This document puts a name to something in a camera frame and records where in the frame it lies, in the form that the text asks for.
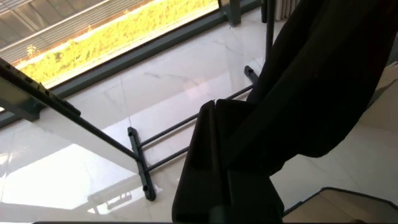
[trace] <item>yellow ground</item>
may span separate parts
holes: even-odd
[[[155,0],[16,67],[47,88],[218,8],[217,0]]]

